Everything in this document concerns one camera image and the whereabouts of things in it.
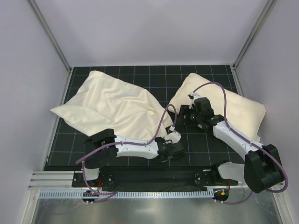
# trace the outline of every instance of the black grid mat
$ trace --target black grid mat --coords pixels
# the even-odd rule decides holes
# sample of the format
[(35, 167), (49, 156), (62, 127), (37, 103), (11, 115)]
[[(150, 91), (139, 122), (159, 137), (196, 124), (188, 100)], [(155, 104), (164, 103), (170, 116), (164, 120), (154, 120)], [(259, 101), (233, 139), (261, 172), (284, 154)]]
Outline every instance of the black grid mat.
[[(150, 91), (163, 107), (169, 103), (184, 79), (192, 72), (221, 83), (226, 89), (236, 92), (235, 82), (228, 65), (201, 66), (115, 66), (76, 67), (66, 93), (65, 102), (78, 91), (92, 70), (105, 72), (115, 78), (132, 83)], [(156, 163), (139, 157), (118, 157), (109, 166), (210, 166), (227, 160), (243, 163), (242, 158), (217, 138), (197, 127), (177, 126), (181, 133), (186, 155), (178, 161)], [(84, 156), (83, 142), (86, 136), (59, 120), (47, 167), (75, 166), (75, 161)]]

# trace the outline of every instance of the gray wall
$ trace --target gray wall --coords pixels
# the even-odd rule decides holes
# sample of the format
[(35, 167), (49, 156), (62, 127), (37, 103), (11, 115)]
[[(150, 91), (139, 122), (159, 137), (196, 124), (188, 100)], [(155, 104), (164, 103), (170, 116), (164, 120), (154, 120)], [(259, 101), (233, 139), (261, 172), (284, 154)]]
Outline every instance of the gray wall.
[(27, 1), (0, 1), (0, 223), (19, 223), (67, 72)]
[(289, 178), (288, 194), (299, 212), (299, 1), (279, 0), (242, 60), (244, 94), (265, 104), (263, 143), (279, 149)]
[(36, 0), (71, 66), (233, 63), (267, 0)]

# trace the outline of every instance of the pillow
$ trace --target pillow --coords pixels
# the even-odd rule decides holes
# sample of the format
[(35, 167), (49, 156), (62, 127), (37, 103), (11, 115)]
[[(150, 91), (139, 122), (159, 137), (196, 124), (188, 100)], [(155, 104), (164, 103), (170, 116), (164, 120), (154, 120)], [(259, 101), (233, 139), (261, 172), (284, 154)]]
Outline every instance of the pillow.
[[(178, 89), (170, 103), (175, 106), (177, 112), (181, 105), (189, 105), (191, 100), (188, 95), (202, 84), (209, 80), (191, 73)], [(206, 85), (196, 91), (199, 95), (207, 97), (215, 114), (223, 115), (224, 96), (221, 88), (217, 85)], [(227, 118), (229, 122), (251, 139), (256, 139), (257, 131), (265, 116), (266, 109), (263, 104), (239, 96), (231, 91), (225, 90), (227, 95)]]
[[(146, 89), (103, 72), (91, 71), (77, 94), (51, 111), (87, 136), (112, 128), (125, 138), (149, 140), (156, 133), (164, 108)], [(158, 136), (172, 125), (168, 113)]]

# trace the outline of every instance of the enclosure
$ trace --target enclosure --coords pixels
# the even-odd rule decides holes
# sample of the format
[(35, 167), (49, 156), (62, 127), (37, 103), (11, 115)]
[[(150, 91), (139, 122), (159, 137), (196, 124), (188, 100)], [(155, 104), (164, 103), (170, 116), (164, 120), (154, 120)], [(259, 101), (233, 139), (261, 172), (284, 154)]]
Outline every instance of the enclosure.
[[(15, 0), (0, 6), (1, 223), (298, 223), (298, 1)], [(263, 104), (258, 135), (277, 147), (287, 191), (264, 191), (235, 206), (170, 194), (118, 194), (81, 206), (71, 185), (81, 173), (75, 161), (85, 155), (87, 136), (50, 109), (74, 97), (91, 71), (146, 89), (163, 108), (190, 73)], [(117, 157), (107, 166), (244, 163), (197, 127), (178, 131), (187, 155), (181, 160)], [(250, 192), (246, 184), (229, 188), (229, 201)]]

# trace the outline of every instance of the pillowcase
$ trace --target pillowcase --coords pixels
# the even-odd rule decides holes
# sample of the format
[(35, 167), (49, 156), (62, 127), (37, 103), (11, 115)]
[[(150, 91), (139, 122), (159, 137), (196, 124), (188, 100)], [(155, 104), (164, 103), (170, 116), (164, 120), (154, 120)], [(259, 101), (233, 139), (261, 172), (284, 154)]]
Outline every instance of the pillowcase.
[[(112, 128), (125, 138), (149, 140), (164, 108), (146, 89), (91, 71), (77, 94), (51, 111), (87, 136)], [(165, 137), (165, 128), (170, 125), (172, 120), (166, 113), (158, 136)]]

